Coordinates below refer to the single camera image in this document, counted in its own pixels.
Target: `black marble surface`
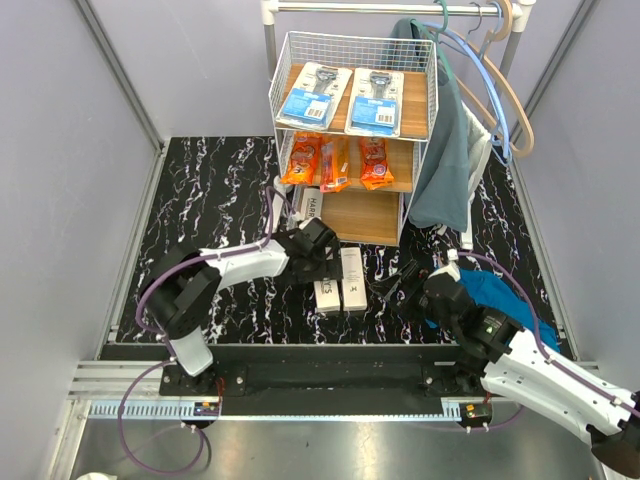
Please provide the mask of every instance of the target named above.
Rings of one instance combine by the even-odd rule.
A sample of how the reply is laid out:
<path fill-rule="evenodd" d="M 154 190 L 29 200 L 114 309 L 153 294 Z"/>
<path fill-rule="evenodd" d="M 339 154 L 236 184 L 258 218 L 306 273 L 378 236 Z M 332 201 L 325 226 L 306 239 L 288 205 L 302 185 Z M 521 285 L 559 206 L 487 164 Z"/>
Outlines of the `black marble surface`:
<path fill-rule="evenodd" d="M 117 342 L 154 342 L 134 321 L 137 291 L 153 262 L 183 239 L 198 247 L 257 240 L 265 229 L 264 187 L 277 174 L 271 137 L 174 138 L 160 177 Z M 553 324 L 544 283 L 509 171 L 489 162 L 473 204 L 476 253 L 507 267 Z M 458 246 L 458 235 L 405 227 L 400 248 L 361 245 L 367 284 L 386 278 L 410 258 L 436 265 Z M 480 268 L 463 260 L 464 268 Z M 235 285 L 216 295 L 203 329 L 210 343 L 435 343 L 447 341 L 427 325 L 408 324 L 369 293 L 364 315 L 316 314 L 313 285 L 274 279 Z"/>

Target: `blue fabric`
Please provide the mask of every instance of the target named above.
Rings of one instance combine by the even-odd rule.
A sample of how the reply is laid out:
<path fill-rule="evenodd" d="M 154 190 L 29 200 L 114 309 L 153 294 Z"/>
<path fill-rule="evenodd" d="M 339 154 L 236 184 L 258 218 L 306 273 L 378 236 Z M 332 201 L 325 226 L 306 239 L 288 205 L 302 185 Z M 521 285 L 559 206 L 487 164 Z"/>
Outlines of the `blue fabric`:
<path fill-rule="evenodd" d="M 478 305 L 500 310 L 533 331 L 533 317 L 526 302 L 520 300 L 511 288 L 492 272 L 460 269 L 460 283 Z M 427 324 L 431 328 L 437 326 L 430 320 L 427 320 Z M 544 344 L 559 352 L 555 330 L 542 321 L 539 324 L 540 338 Z"/>

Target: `orange package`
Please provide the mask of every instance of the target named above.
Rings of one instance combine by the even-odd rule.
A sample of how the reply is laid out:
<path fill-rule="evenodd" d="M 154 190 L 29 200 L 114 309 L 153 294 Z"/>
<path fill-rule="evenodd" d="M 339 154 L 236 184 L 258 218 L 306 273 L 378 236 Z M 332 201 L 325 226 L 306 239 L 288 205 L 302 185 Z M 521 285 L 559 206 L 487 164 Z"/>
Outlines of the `orange package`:
<path fill-rule="evenodd" d="M 387 163 L 387 139 L 380 137 L 360 138 L 362 173 L 360 180 L 367 190 L 388 187 L 393 183 L 393 175 Z"/>
<path fill-rule="evenodd" d="M 322 135 L 319 133 L 296 132 L 289 156 L 289 167 L 281 182 L 290 185 L 311 185 L 313 174 L 318 167 L 321 144 Z"/>
<path fill-rule="evenodd" d="M 351 185 L 349 180 L 349 139 L 325 135 L 322 138 L 322 193 L 340 192 Z"/>

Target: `wooden hanger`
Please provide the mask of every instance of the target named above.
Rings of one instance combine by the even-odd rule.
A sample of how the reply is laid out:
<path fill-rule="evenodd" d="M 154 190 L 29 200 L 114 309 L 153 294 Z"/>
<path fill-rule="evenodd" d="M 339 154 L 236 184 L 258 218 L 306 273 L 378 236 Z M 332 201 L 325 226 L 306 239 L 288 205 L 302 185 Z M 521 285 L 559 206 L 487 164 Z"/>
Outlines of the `wooden hanger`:
<path fill-rule="evenodd" d="M 500 4 L 502 8 L 504 22 L 502 23 L 502 27 L 500 28 L 500 30 L 495 33 L 493 40 L 500 41 L 505 39 L 511 32 L 511 26 L 513 24 L 513 10 L 511 8 L 511 3 L 509 1 L 507 0 L 496 0 L 496 1 Z M 460 38 L 464 38 L 464 36 L 460 35 L 458 32 L 454 31 L 454 33 L 456 33 Z M 492 32 L 487 32 L 487 35 L 485 36 L 485 42 L 492 35 L 494 35 Z M 476 54 L 480 54 L 479 47 L 477 47 L 473 43 L 470 43 L 470 42 L 467 42 L 467 43 L 469 44 L 469 47 Z M 502 73 L 500 73 L 500 70 L 487 57 L 486 55 L 487 50 L 488 50 L 488 47 L 487 49 L 485 49 L 485 55 L 482 58 L 482 64 L 487 69 L 487 72 L 489 73 L 489 75 L 491 75 L 491 77 L 493 77 L 493 79 L 495 80 L 496 85 L 500 89 L 501 93 L 504 95 L 505 98 L 507 98 L 509 105 L 511 105 L 511 107 L 513 108 L 513 111 L 515 112 L 516 117 L 518 118 L 518 122 L 522 127 L 522 132 L 524 133 L 524 138 L 525 138 L 524 146 L 522 148 L 517 148 L 513 144 L 513 142 L 511 142 L 511 150 L 515 157 L 524 158 L 531 154 L 531 151 L 533 150 L 533 146 L 534 146 L 534 136 L 533 136 L 533 129 L 531 128 L 531 123 L 529 122 L 529 118 L 527 118 L 527 115 L 524 112 L 524 108 L 522 108 L 522 104 L 520 103 L 518 96 L 513 91 L 513 88 L 511 88 L 511 85 L 509 84 L 509 82 L 507 82 L 507 79 L 504 78 Z M 489 113 L 486 107 L 480 102 L 480 100 L 478 100 L 478 97 L 476 97 L 473 94 L 473 92 L 469 89 L 469 87 L 467 87 L 464 83 L 462 83 L 458 77 L 456 77 L 456 80 L 458 81 L 460 91 L 467 97 L 469 102 L 477 109 L 477 111 L 480 112 L 482 117 L 489 124 L 489 128 L 491 129 L 495 128 L 495 126 L 498 124 L 498 121 L 493 117 L 493 115 Z"/>

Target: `gray wall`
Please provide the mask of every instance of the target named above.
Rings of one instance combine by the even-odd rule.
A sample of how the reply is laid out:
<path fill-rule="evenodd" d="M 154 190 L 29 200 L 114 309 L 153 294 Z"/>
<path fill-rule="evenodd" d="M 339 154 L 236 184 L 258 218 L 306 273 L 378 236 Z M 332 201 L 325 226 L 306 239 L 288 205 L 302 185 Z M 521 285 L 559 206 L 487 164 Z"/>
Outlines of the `gray wall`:
<path fill-rule="evenodd" d="M 0 7 L 0 470 L 39 478 L 153 151 L 69 0 Z"/>
<path fill-rule="evenodd" d="M 92 3 L 161 135 L 273 133 L 259 0 Z M 424 0 L 396 3 L 420 4 Z M 579 3 L 580 0 L 539 0 L 536 4 L 510 75 L 523 103 Z M 384 37 L 398 18 L 282 13 L 276 17 L 276 31 L 279 42 L 289 30 Z M 424 20 L 440 22 L 441 18 Z M 475 18 L 452 18 L 450 22 L 450 27 L 461 34 L 476 25 Z M 486 19 L 471 40 L 480 43 L 486 30 L 494 25 L 496 19 Z M 505 43 L 490 51 L 496 63 L 500 62 Z M 449 56 L 456 73 L 479 97 L 487 99 L 481 77 L 471 62 L 457 53 Z"/>
<path fill-rule="evenodd" d="M 533 115 L 538 143 L 520 163 L 580 351 L 631 389 L 640 389 L 639 14 L 634 0 L 599 3 Z"/>

